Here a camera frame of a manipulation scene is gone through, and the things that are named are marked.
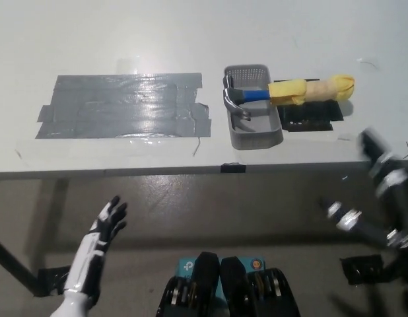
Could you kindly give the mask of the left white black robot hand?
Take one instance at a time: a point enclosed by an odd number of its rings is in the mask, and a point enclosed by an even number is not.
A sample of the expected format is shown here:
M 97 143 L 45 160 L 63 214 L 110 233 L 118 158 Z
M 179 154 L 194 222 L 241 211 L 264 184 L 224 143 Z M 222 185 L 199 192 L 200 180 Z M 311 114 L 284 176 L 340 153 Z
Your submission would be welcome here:
M 120 202 L 120 196 L 105 204 L 79 244 L 65 282 L 65 291 L 83 293 L 90 299 L 97 297 L 107 251 L 118 232 L 126 226 L 126 215 L 127 204 Z

